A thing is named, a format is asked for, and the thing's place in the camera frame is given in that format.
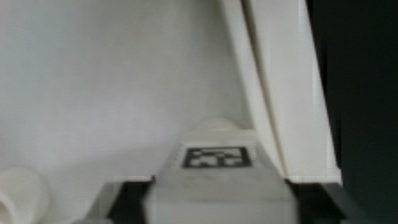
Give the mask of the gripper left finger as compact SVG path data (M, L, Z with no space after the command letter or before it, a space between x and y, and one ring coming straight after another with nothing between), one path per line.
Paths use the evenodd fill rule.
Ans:
M73 224L148 224L144 198L155 177L109 182L100 190L86 216Z

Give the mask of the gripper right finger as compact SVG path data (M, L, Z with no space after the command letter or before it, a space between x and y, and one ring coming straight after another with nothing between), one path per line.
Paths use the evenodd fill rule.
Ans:
M338 183L286 184L299 204L299 224L377 224Z

